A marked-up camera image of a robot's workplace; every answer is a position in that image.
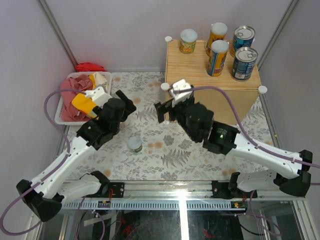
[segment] floral tablecloth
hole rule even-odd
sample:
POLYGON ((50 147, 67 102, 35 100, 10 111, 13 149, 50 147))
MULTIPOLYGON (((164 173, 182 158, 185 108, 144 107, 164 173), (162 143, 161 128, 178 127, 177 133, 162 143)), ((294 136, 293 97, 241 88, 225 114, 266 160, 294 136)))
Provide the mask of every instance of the floral tablecloth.
MULTIPOLYGON (((259 164, 238 157, 214 154, 192 142, 177 123, 157 121, 154 103, 163 102, 160 85, 163 72, 121 72, 112 81, 111 95, 122 90, 133 100, 137 110, 120 125, 120 132, 95 154, 83 160, 69 176, 99 170, 111 180, 228 180, 233 172, 250 173, 265 170, 259 164), (131 152, 127 141, 140 136, 142 151, 131 152)), ((253 138, 272 144, 267 121, 258 98, 242 121, 253 138)), ((71 140, 79 127, 71 126, 71 140)))

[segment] wooden shelf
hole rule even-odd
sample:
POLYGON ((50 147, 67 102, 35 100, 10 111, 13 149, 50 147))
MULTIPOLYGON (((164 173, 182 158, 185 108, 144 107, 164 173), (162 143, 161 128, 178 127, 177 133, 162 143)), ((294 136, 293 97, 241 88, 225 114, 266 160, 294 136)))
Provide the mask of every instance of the wooden shelf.
POLYGON ((178 47, 179 42, 179 39, 175 39, 168 44, 165 77, 168 84, 185 79, 195 87, 216 86, 232 90, 256 90, 261 85, 257 65, 254 66, 251 78, 246 81, 236 81, 231 77, 234 58, 229 51, 221 75, 218 77, 209 76, 206 70, 206 64, 209 60, 205 50, 206 40, 197 40, 194 52, 191 54, 181 53, 178 47))

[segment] laundry basket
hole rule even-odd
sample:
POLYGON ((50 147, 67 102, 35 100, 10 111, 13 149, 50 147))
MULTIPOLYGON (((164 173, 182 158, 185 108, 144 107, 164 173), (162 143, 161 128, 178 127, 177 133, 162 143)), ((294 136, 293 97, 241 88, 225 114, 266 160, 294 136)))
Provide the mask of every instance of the laundry basket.
MULTIPOLYGON (((80 72, 73 72, 70 73, 66 78, 76 78, 78 76, 80 76, 81 74, 90 76, 93 73, 100 73, 102 76, 105 77, 105 79, 107 79, 108 81, 108 89, 107 89, 107 93, 110 94, 111 92, 111 85, 112 85, 112 74, 108 71, 80 71, 80 72)), ((68 126, 81 126, 82 124, 86 123, 85 121, 63 121, 61 119, 61 114, 62 114, 62 109, 63 109, 63 105, 64 105, 64 100, 62 97, 60 97, 60 101, 58 104, 58 107, 56 109, 55 112, 55 116, 54 116, 54 121, 59 124, 59 125, 68 125, 68 126)))

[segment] pink towel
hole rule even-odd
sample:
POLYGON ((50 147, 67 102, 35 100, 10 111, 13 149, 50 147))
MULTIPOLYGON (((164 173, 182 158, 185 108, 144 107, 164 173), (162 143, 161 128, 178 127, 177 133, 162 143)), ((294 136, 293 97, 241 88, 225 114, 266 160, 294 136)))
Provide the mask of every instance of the pink towel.
MULTIPOLYGON (((89 79, 87 75, 81 74, 76 78, 69 77, 68 79, 64 80, 61 85, 60 89, 77 89, 80 91, 85 90, 92 90, 94 84, 89 79)), ((63 107, 61 113, 61 119, 66 122, 81 122, 81 121, 88 121, 90 117, 86 116, 85 113, 80 112, 76 109, 72 104, 72 100, 77 95, 77 92, 73 91, 64 91, 61 92, 61 96, 63 98, 63 107)))

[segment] gray wall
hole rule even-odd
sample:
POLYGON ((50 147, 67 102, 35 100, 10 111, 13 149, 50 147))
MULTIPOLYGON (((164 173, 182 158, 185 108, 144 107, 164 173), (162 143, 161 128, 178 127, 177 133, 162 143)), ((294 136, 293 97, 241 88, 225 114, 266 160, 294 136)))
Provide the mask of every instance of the gray wall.
MULTIPOLYGON (((261 67, 266 98, 283 148, 313 152, 320 164, 320 1, 300 1, 261 67)), ((312 168, 312 182, 320 169, 312 168)), ((307 194, 310 211, 320 229, 320 187, 307 194)))
POLYGON ((211 23, 256 29, 261 55, 291 0, 47 0, 79 62, 110 71, 165 69, 165 36, 191 28, 209 37, 211 23))
MULTIPOLYGON (((73 68, 36 0, 0 2, 0 212, 17 196, 16 184, 31 179, 54 157, 59 134, 43 112, 45 97, 73 68)), ((49 103, 53 117, 58 96, 49 103)), ((31 211, 20 201, 4 225, 26 229, 31 211)), ((0 239, 9 237, 0 232, 0 239)))

